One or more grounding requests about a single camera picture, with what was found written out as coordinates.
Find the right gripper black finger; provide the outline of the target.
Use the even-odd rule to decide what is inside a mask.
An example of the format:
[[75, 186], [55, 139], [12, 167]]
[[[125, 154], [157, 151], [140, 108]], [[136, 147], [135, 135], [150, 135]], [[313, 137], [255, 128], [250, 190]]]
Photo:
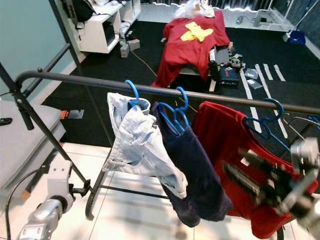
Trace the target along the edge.
[[240, 155], [243, 157], [241, 162], [246, 166], [254, 167], [267, 175], [276, 176], [286, 173], [280, 165], [267, 161], [252, 150], [240, 149]]
[[257, 206], [274, 205], [274, 188], [267, 183], [255, 182], [250, 176], [238, 167], [229, 163], [223, 164], [224, 173], [238, 186], [243, 192], [247, 193]]

